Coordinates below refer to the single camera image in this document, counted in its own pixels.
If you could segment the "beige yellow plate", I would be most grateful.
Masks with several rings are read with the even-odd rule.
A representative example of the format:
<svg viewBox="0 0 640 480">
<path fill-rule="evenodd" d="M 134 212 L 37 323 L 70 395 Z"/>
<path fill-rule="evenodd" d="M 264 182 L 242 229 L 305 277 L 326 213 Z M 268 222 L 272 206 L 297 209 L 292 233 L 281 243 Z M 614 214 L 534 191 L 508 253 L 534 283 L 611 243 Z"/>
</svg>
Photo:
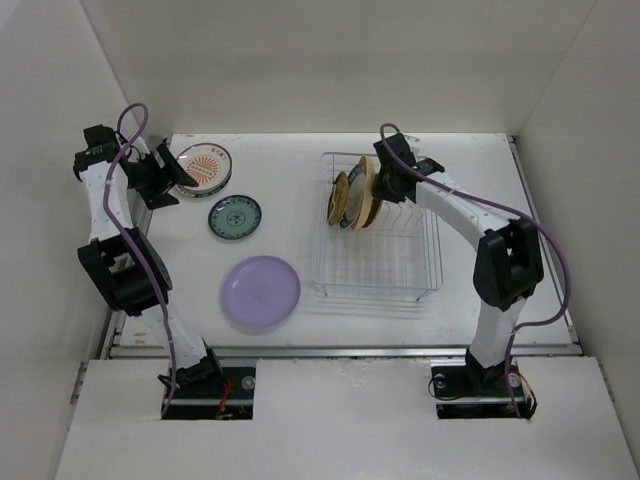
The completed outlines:
<svg viewBox="0 0 640 480">
<path fill-rule="evenodd" d="M 357 197 L 361 199 L 358 214 L 350 226 L 352 230 L 370 227 L 377 219 L 382 207 L 382 200 L 374 195 L 377 173 L 372 158 L 362 156 L 357 166 L 363 168 L 364 182 L 359 189 L 354 184 L 351 187 L 351 192 L 357 193 Z"/>
</svg>

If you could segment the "white plate orange sunburst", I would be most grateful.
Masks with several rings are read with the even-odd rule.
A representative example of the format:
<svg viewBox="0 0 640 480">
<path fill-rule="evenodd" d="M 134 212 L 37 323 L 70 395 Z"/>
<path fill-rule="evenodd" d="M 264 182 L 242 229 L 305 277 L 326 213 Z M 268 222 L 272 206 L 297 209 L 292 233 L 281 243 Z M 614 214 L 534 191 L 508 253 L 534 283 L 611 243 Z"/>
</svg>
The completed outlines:
<svg viewBox="0 0 640 480">
<path fill-rule="evenodd" d="M 232 172 L 231 154 L 221 145 L 197 143 L 177 155 L 178 163 L 202 188 Z"/>
</svg>

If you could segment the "white plate dark lettered rim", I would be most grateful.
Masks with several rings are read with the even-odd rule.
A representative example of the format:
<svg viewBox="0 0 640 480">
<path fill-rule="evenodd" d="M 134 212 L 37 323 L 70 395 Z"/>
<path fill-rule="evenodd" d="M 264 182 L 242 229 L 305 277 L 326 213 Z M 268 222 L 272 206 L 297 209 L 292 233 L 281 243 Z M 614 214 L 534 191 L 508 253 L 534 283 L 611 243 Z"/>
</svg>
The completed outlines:
<svg viewBox="0 0 640 480">
<path fill-rule="evenodd" d="M 354 166 L 349 172 L 347 180 L 349 187 L 347 203 L 339 221 L 339 227 L 342 229 L 351 227 L 360 214 L 366 183 L 366 165 L 358 163 Z"/>
</svg>

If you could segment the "dark yellow patterned plate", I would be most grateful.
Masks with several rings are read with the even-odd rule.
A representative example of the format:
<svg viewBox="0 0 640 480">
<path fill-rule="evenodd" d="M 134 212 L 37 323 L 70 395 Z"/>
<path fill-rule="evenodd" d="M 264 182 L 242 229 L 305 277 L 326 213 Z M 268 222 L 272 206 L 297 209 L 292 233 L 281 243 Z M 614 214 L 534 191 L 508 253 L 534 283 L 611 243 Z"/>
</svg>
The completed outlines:
<svg viewBox="0 0 640 480">
<path fill-rule="evenodd" d="M 327 223 L 329 226 L 336 226 L 341 220 L 346 209 L 348 197 L 348 176 L 344 171 L 342 171 L 334 179 L 327 205 Z"/>
</svg>

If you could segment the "teal patterned plate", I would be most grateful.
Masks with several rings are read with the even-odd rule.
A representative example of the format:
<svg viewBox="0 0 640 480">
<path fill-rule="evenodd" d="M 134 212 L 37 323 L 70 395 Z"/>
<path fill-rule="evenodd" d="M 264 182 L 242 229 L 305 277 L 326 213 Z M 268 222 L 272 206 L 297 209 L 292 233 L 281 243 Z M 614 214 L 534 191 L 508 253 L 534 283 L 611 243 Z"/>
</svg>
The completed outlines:
<svg viewBox="0 0 640 480">
<path fill-rule="evenodd" d="M 217 201 L 209 211 L 207 223 L 218 238 L 235 241 L 250 236 L 260 226 L 262 217 L 255 199 L 236 194 Z"/>
</svg>

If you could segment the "purple plastic plate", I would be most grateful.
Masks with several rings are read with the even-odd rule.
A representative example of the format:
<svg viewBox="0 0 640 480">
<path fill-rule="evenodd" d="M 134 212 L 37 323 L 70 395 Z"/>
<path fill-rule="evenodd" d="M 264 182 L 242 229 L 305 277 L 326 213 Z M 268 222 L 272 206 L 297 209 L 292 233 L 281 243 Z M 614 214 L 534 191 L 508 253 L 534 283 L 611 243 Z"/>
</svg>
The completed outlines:
<svg viewBox="0 0 640 480">
<path fill-rule="evenodd" d="M 253 330 L 275 328 L 295 310 L 301 283 L 285 260 L 269 255 L 247 258 L 224 280 L 221 304 L 237 325 Z"/>
</svg>

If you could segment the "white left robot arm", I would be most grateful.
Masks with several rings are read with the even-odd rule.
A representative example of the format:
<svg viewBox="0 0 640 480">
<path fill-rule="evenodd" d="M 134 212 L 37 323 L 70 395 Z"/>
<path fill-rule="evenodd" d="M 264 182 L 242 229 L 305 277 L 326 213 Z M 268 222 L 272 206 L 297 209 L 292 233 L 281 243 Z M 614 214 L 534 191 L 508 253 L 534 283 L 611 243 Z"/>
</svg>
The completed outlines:
<svg viewBox="0 0 640 480">
<path fill-rule="evenodd" d="M 148 328 L 170 357 L 161 376 L 168 388 L 192 387 L 201 396 L 217 394 L 224 373 L 214 351 L 191 333 L 170 306 L 173 288 L 168 269 L 145 234 L 135 226 L 128 192 L 135 190 L 150 210 L 177 204 L 174 185 L 194 180 L 178 164 L 165 143 L 131 162 L 126 147 L 110 127 L 84 131 L 87 148 L 74 158 L 73 171 L 84 185 L 91 213 L 87 245 L 78 258 L 107 305 Z"/>
</svg>

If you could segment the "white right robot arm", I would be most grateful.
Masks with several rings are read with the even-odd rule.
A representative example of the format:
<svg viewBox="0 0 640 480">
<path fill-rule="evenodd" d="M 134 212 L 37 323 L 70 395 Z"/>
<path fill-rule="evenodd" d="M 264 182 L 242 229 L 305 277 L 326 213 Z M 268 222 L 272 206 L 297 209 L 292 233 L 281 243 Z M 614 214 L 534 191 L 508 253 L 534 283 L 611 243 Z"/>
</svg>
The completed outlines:
<svg viewBox="0 0 640 480">
<path fill-rule="evenodd" d="M 417 161 L 400 133 L 377 141 L 374 149 L 381 165 L 374 196 L 410 201 L 435 213 L 475 251 L 472 281 L 481 307 L 463 381 L 470 391 L 487 393 L 499 382 L 497 367 L 506 364 L 527 299 L 544 278 L 537 229 L 525 218 L 501 215 L 472 200 L 438 162 Z"/>
</svg>

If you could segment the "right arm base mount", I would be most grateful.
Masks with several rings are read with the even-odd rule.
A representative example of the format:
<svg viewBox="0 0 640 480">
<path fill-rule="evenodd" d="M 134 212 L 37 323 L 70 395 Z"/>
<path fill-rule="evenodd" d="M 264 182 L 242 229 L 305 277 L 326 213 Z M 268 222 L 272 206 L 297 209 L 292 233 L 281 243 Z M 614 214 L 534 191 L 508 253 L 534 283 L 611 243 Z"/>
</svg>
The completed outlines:
<svg viewBox="0 0 640 480">
<path fill-rule="evenodd" d="M 531 385 L 513 362 L 509 375 L 498 366 L 484 371 L 466 364 L 434 364 L 428 383 L 440 420 L 525 419 L 536 413 L 538 401 Z"/>
</svg>

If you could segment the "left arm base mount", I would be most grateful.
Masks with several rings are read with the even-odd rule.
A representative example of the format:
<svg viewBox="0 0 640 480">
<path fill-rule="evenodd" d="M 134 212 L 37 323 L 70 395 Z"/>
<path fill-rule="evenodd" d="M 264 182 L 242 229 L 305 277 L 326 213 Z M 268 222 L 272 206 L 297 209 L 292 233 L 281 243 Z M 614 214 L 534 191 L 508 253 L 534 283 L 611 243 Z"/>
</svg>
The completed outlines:
<svg viewBox="0 0 640 480">
<path fill-rule="evenodd" d="M 169 377 L 160 375 L 165 388 L 163 420 L 252 420 L 256 386 L 255 365 L 223 365 L 221 379 L 205 379 L 177 389 L 169 399 Z"/>
</svg>

